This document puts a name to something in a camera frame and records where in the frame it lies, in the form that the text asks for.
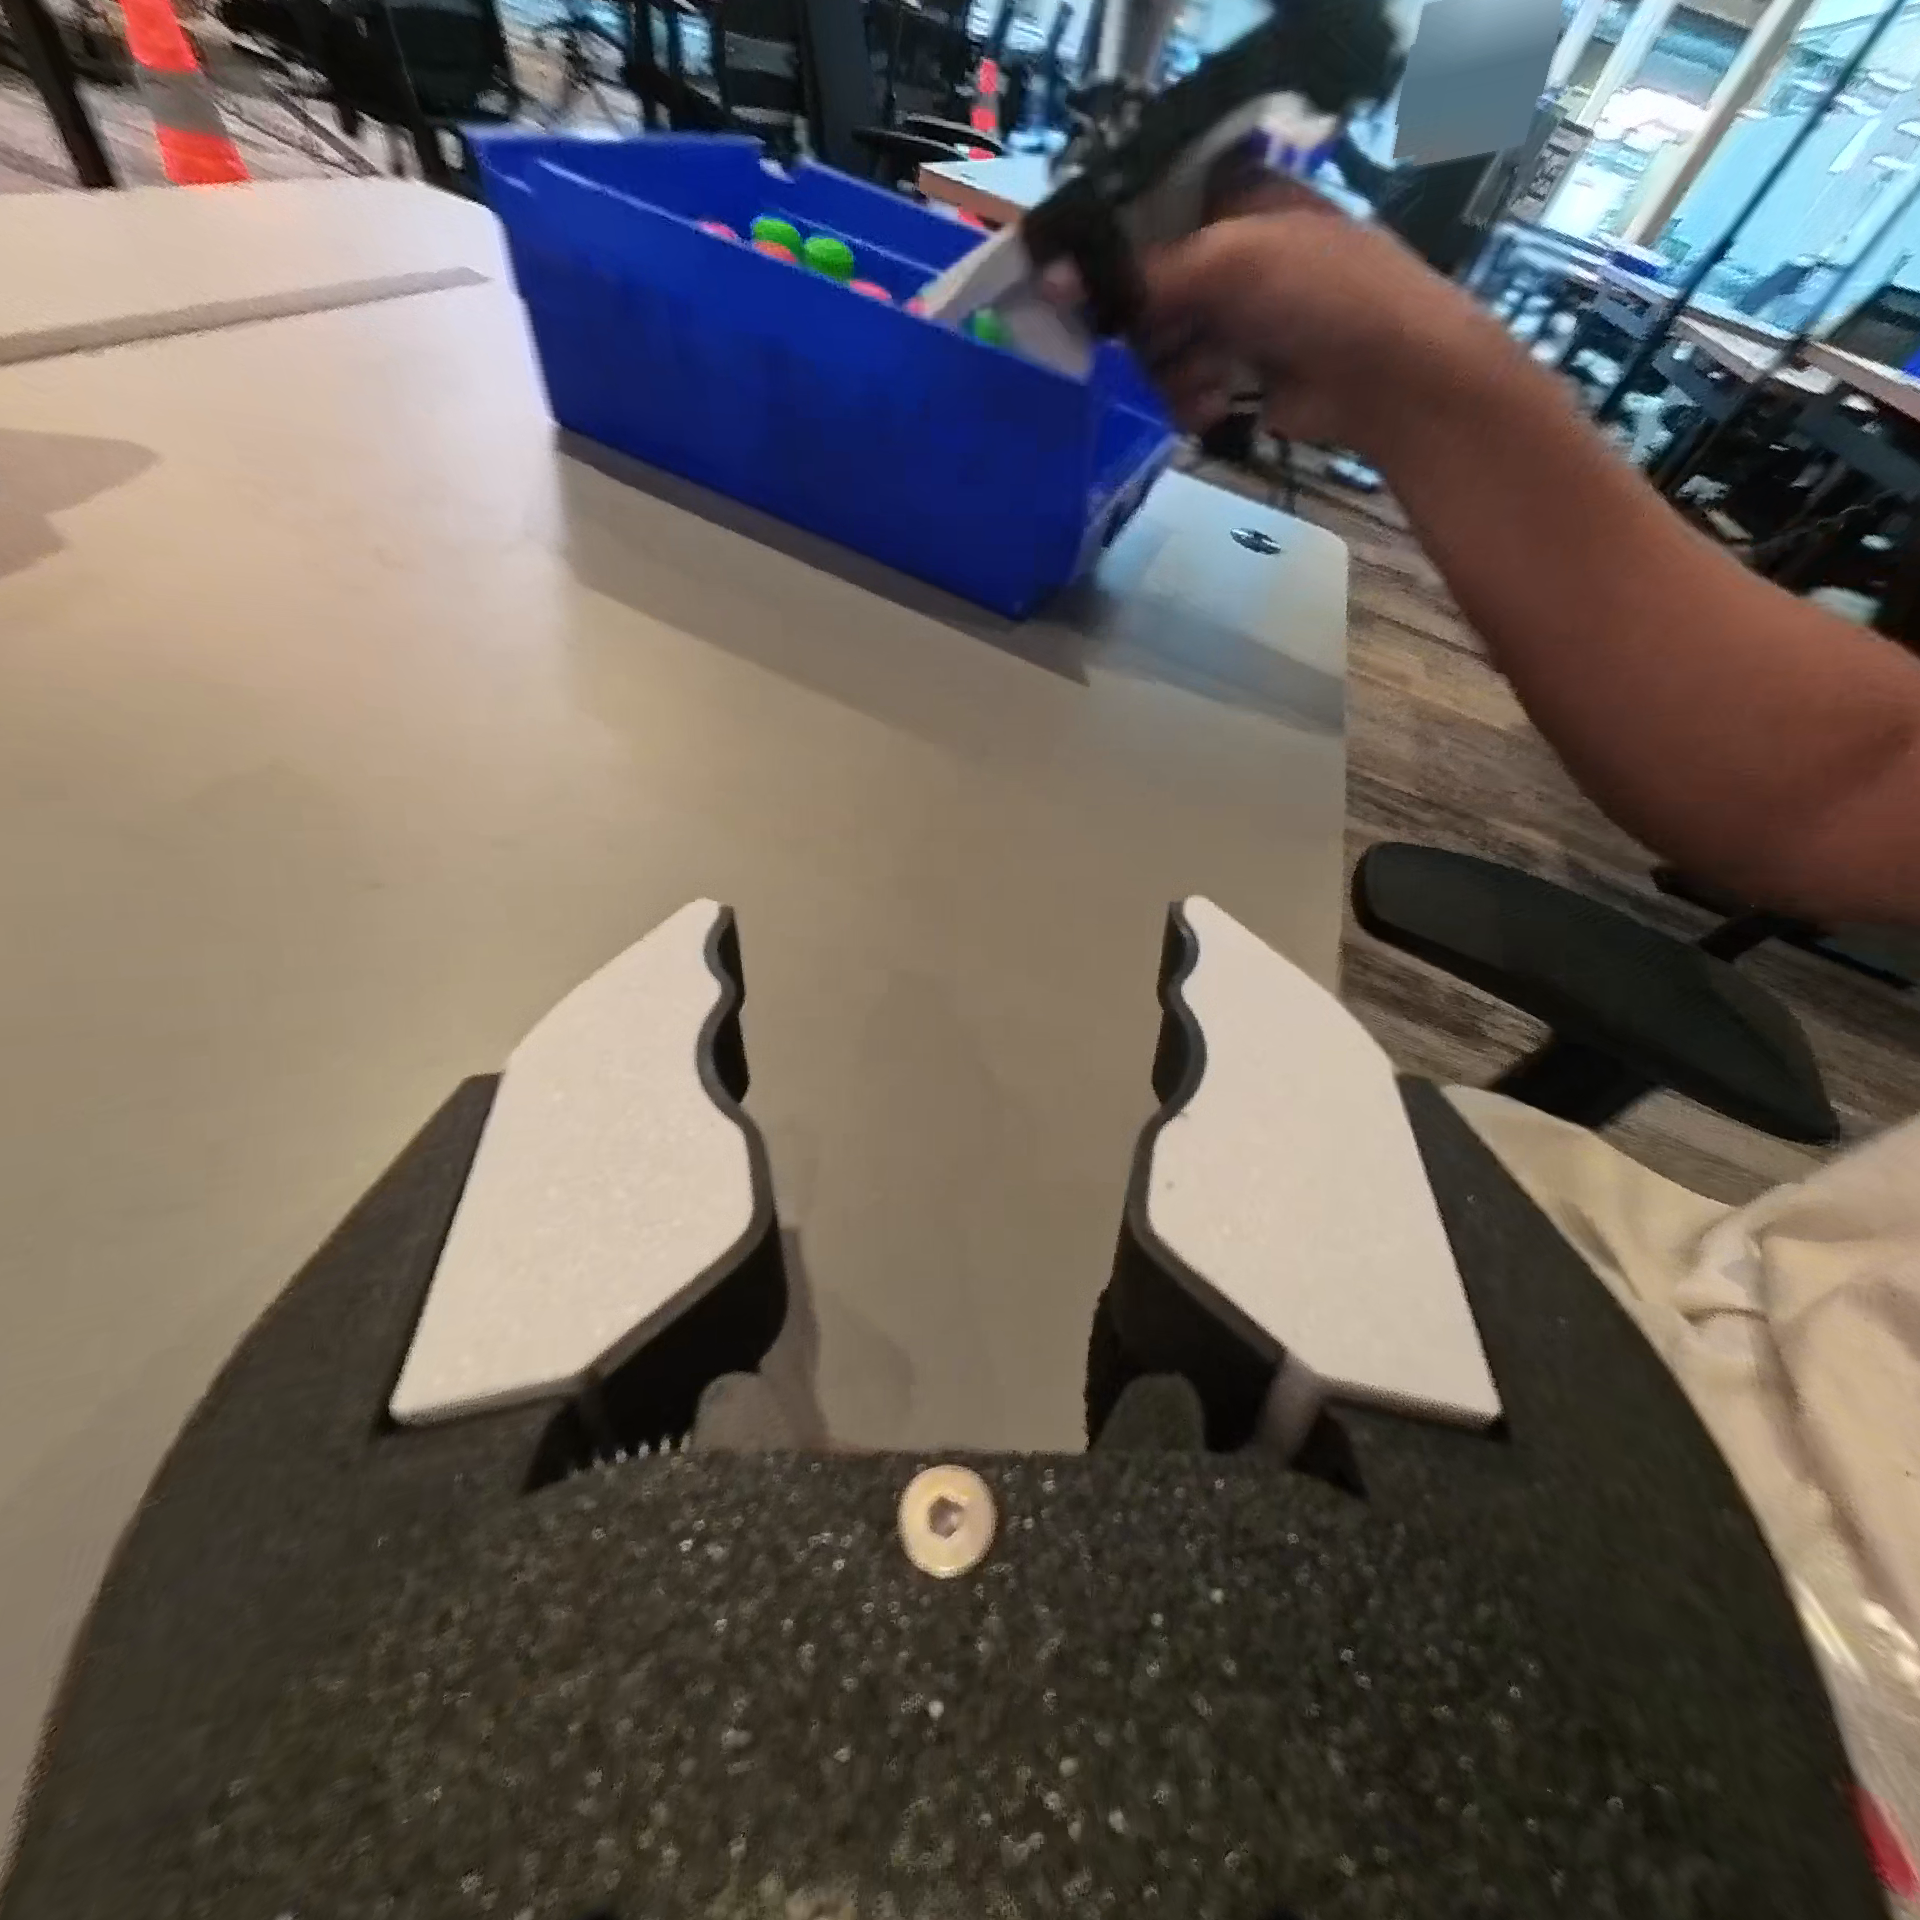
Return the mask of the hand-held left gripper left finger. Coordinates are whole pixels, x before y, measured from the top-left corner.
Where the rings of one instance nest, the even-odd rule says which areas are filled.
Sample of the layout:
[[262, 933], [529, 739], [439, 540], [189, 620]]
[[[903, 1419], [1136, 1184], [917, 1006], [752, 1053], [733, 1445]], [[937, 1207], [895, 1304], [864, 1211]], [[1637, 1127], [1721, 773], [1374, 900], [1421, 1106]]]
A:
[[695, 898], [567, 992], [502, 1066], [389, 1413], [563, 1406], [687, 1426], [781, 1332], [781, 1232], [733, 910]]

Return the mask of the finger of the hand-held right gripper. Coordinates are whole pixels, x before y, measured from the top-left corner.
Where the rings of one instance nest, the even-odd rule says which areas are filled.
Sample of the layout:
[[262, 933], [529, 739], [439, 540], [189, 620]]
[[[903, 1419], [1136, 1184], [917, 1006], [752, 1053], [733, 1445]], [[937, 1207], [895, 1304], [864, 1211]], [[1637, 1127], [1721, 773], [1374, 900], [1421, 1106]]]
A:
[[1018, 223], [990, 236], [917, 292], [917, 310], [931, 323], [961, 323], [992, 309], [1011, 315], [1057, 317], [1048, 267], [1034, 255]]
[[1002, 342], [1061, 376], [1089, 376], [1101, 336], [1086, 292], [1054, 282], [1021, 282], [997, 300]]

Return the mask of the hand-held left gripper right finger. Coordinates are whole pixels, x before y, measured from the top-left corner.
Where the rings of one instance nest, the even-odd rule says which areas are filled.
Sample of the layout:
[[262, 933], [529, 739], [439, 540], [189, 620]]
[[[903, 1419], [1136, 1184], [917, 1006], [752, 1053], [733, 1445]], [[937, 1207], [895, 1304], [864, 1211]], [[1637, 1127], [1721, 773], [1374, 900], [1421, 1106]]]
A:
[[1157, 1108], [1127, 1175], [1127, 1350], [1229, 1450], [1330, 1407], [1504, 1410], [1401, 1084], [1365, 1027], [1205, 895], [1167, 908]]

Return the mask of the blue plastic bin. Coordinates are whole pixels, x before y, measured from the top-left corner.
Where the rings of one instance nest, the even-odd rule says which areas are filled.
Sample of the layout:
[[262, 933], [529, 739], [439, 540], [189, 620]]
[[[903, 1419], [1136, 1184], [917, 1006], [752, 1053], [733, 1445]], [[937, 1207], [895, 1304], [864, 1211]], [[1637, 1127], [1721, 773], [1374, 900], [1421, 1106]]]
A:
[[745, 135], [467, 133], [553, 421], [1002, 618], [1097, 564], [1175, 435], [1133, 358], [1048, 373], [695, 231], [839, 232], [911, 296], [978, 231]]

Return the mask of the person's right forearm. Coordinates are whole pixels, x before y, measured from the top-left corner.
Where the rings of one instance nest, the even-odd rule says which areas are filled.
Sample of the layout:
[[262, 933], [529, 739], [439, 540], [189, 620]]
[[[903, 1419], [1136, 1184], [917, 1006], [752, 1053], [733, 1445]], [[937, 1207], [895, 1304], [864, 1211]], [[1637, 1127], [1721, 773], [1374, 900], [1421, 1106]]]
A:
[[1382, 307], [1350, 437], [1575, 784], [1702, 880], [1917, 926], [1917, 664], [1755, 575], [1447, 287]]

